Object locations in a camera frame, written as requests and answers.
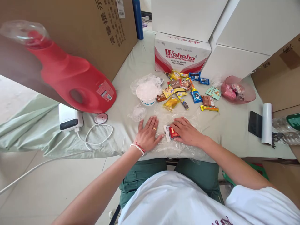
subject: black phone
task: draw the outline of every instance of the black phone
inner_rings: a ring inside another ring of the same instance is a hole
[[[250,111],[248,131],[255,136],[262,138],[263,117]]]

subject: white t-shirt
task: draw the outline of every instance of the white t-shirt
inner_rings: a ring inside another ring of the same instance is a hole
[[[147,179],[122,210],[119,224],[300,224],[300,210],[271,187],[236,186],[225,206],[175,171]]]

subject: hand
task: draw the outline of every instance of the hand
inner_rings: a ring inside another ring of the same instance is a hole
[[[175,118],[175,122],[171,124],[171,127],[180,135],[175,138],[175,141],[182,142],[186,145],[192,145],[195,147],[201,147],[201,143],[207,136],[200,133],[191,123],[184,117]]]
[[[156,116],[151,116],[144,128],[143,122],[144,120],[141,120],[138,125],[138,133],[135,137],[134,144],[136,142],[145,151],[150,151],[162,140],[164,134],[159,135],[155,139],[155,133],[158,126],[158,119]]]

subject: paper cup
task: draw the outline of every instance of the paper cup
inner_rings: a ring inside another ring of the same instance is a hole
[[[155,95],[155,97],[150,98],[150,99],[143,99],[143,98],[139,97],[139,95],[138,95],[139,87],[140,87],[140,86],[137,87],[137,90],[136,90],[135,93],[137,94],[137,97],[141,100],[142,104],[145,105],[145,106],[151,106],[151,105],[154,105],[154,103],[156,102],[156,97],[157,97],[157,95]]]

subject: red plastic bottle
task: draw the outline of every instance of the red plastic bottle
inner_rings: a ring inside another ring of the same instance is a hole
[[[43,80],[76,109],[104,113],[115,102],[116,90],[106,76],[86,59],[65,53],[49,38],[41,24],[9,21],[3,24],[0,32],[24,44],[41,61]],[[80,94],[81,102],[72,97],[73,91]]]

